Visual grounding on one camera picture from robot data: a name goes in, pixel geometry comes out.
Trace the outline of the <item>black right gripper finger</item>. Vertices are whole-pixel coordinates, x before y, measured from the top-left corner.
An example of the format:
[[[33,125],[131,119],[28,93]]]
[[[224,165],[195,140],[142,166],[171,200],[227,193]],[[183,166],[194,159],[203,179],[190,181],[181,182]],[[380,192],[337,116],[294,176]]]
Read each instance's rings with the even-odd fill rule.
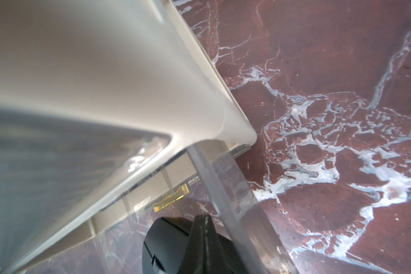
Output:
[[[195,217],[179,274],[230,274],[212,218]]]

